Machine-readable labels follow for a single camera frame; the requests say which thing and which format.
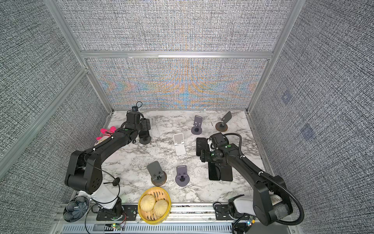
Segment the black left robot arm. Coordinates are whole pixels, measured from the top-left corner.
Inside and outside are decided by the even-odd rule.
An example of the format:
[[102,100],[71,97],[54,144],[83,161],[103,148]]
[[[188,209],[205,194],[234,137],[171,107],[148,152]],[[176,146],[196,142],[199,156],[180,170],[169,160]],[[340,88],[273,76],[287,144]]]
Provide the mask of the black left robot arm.
[[139,111],[131,110],[126,121],[119,128],[104,129],[98,144],[84,151],[74,151],[68,163],[65,185],[98,204],[112,220],[123,217],[122,201],[119,194],[113,194],[103,182],[102,164],[118,149],[136,143],[149,144],[152,137],[149,130],[151,122]]

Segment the black phone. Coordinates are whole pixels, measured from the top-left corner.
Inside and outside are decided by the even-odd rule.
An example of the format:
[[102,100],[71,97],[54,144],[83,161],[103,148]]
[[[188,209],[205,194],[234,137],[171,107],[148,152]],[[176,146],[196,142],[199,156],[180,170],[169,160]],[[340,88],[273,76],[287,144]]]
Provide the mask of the black phone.
[[220,166],[220,180],[221,181],[233,181],[232,167],[230,165]]
[[203,150],[209,149],[207,139],[204,137],[198,137],[196,139],[196,155],[201,156]]
[[208,163],[208,178],[212,181],[219,181],[221,180],[220,175],[220,166],[216,163]]

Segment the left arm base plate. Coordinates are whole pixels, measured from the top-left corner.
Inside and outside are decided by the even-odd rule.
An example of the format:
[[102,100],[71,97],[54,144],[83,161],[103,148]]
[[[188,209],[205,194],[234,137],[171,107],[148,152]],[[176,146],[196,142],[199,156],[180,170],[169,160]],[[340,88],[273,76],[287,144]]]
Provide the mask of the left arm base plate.
[[135,221],[138,214],[137,205],[122,204],[118,212],[114,209],[100,208],[97,212],[96,221]]

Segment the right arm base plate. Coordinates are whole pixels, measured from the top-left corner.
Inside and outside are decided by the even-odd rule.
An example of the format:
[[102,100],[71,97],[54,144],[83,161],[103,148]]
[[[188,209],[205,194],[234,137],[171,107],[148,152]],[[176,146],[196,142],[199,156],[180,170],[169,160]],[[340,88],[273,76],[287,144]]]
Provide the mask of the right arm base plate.
[[234,220],[234,218],[229,213],[227,204],[216,203],[213,205],[213,208],[215,210],[216,220],[219,220],[219,221]]

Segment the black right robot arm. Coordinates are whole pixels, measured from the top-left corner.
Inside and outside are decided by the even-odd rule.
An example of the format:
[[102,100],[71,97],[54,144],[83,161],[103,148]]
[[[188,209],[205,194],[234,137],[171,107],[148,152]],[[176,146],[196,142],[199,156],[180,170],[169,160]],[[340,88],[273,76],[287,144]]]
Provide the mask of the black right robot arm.
[[271,176],[250,161],[241,151],[242,137],[235,133],[233,135],[239,137],[238,146],[230,143],[226,134],[219,132],[211,135],[208,138],[211,147],[202,150],[200,160],[229,165],[245,178],[253,190],[253,211],[263,225],[274,222],[291,225],[290,221],[282,220],[293,213],[292,196],[284,180],[280,176]]

